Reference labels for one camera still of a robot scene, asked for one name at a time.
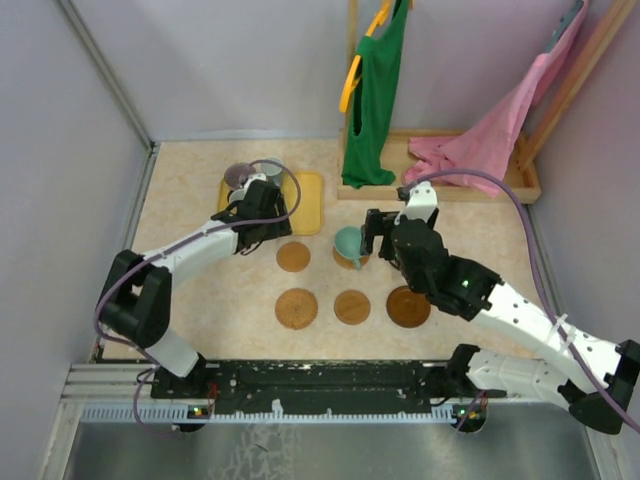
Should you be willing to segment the large brown wooden coaster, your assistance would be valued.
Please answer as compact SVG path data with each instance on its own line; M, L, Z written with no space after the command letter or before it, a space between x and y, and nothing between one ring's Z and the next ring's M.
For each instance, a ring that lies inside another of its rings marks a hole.
M431 304L423 295L402 286L389 294L386 311L394 324L405 329L413 329L427 321L431 313Z

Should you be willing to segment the light wooden coaster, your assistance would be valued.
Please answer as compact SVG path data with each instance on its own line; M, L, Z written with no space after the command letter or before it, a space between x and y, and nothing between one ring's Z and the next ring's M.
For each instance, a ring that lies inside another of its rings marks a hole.
M304 270L310 263L311 253L306 245L300 242L289 242L281 246L276 254L278 266L290 273Z

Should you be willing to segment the teal mug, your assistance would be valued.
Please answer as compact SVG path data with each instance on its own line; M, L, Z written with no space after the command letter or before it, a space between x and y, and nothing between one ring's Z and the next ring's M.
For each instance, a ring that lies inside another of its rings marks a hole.
M337 254L349 262L356 270L362 268L362 235L359 227L348 226L340 229L334 236L334 248Z

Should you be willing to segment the small orange wooden coaster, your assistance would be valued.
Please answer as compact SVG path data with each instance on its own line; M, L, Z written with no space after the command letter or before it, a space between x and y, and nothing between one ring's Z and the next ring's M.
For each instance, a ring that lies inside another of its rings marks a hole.
M357 290L341 292L334 302L334 313L339 321L346 325L359 325L370 315L371 305L368 297Z

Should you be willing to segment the large woven rattan coaster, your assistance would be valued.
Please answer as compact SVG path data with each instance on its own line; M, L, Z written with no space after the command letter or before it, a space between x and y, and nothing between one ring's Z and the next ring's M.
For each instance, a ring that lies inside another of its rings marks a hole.
M318 314L318 302L309 290L292 288L283 292L275 303L277 321L285 328L301 330L310 326Z

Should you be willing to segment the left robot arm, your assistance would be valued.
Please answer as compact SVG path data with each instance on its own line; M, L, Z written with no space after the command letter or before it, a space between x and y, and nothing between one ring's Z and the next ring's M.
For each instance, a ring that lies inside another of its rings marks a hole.
M94 313L101 337L135 347L189 397L206 389L208 373L202 356L170 327L173 289L215 262L292 234L278 186L254 174L240 192L239 200L187 236L144 254L118 253Z

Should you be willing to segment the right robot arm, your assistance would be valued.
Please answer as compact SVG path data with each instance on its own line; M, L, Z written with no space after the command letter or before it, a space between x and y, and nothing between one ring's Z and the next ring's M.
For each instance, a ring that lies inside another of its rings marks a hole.
M637 342L593 336L537 307L495 271L450 254L435 229L439 208L430 182L399 188L398 197L400 211L367 211L362 253L371 254L380 237L380 258L401 272L412 293L446 314L509 336L535 355L525 359L460 345L446 365L454 393L537 398L608 435L634 426L627 409L639 378Z

